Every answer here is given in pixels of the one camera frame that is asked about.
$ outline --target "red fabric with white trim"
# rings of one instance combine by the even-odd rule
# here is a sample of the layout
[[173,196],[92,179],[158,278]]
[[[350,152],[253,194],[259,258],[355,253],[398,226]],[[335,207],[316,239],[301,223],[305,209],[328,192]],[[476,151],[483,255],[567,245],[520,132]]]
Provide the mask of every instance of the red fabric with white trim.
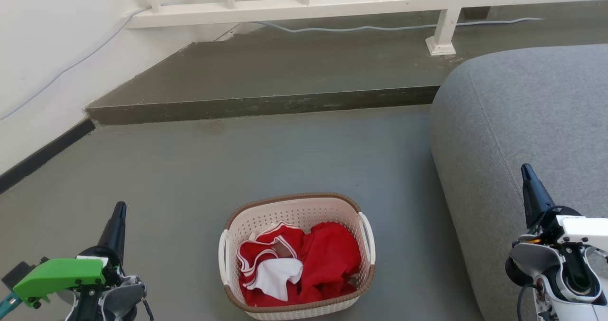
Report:
[[[279,257],[273,249],[279,242],[304,265],[300,281],[287,282],[286,302],[265,295],[260,289],[244,287],[256,276],[260,262]],[[300,228],[280,222],[256,240],[239,245],[237,256],[241,261],[239,286],[243,297],[247,304],[258,307],[317,302],[353,293],[356,289],[348,281],[361,264],[357,241],[337,222],[322,222],[306,235]]]

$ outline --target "gray sofa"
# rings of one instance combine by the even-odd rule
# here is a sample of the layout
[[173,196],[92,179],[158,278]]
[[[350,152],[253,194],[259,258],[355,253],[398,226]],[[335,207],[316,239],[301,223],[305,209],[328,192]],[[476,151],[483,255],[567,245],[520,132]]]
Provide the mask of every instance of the gray sofa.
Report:
[[[466,61],[439,89],[431,149],[486,321],[513,321],[504,273],[525,233],[520,166],[558,205],[608,216],[608,45],[531,48]],[[608,265],[591,265],[608,276]],[[524,320],[536,320],[526,298]]]

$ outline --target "white cloth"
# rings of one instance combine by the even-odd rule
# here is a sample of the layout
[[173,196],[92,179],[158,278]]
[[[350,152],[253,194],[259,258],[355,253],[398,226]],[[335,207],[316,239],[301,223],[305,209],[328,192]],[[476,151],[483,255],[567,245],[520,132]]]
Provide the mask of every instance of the white cloth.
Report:
[[297,283],[304,265],[295,258],[272,258],[258,264],[256,278],[243,284],[245,288],[261,289],[266,295],[287,301],[287,281]]

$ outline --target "white robotic arm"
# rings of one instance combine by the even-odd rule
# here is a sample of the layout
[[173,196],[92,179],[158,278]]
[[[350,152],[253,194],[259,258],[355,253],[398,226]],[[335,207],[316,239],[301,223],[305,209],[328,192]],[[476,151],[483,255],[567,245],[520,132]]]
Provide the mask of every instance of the white robotic arm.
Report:
[[608,219],[555,206],[532,167],[522,166],[528,233],[513,243],[505,269],[522,291],[534,288],[538,321],[608,321],[608,301],[587,256],[608,260]]

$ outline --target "white wall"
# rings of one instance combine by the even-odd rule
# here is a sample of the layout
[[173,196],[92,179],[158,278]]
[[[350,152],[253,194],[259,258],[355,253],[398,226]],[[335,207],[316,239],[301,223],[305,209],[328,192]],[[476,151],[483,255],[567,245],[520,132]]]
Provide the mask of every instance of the white wall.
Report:
[[[0,0],[0,115],[98,44],[143,0]],[[78,124],[83,107],[196,40],[234,25],[126,29],[0,122],[0,174]]]

